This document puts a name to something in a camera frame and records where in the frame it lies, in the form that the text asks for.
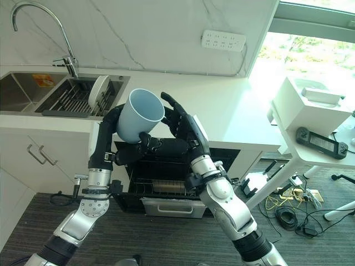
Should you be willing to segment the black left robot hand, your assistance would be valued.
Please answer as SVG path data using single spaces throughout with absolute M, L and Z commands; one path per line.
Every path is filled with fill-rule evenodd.
M 111 152 L 112 136 L 116 132 L 116 125 L 124 105 L 118 105 L 111 109 L 99 124 L 98 137 L 93 154 L 90 156 L 88 167 L 113 170 L 113 163 L 121 166 L 133 163 L 143 158 L 147 153 L 155 153 L 161 146 L 158 138 L 141 132 L 138 144 L 129 144 L 126 148 L 115 154 Z

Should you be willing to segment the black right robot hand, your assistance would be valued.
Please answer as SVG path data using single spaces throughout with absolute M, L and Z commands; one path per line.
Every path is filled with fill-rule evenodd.
M 158 153 L 171 141 L 173 150 L 180 150 L 182 157 L 189 164 L 198 158 L 210 156 L 209 141 L 203 126 L 171 95 L 162 92 L 160 97 L 171 106 L 164 107 L 165 115 L 161 122 L 169 128 L 174 138 L 159 139 L 142 132 L 139 137 L 146 144 L 148 151 Z

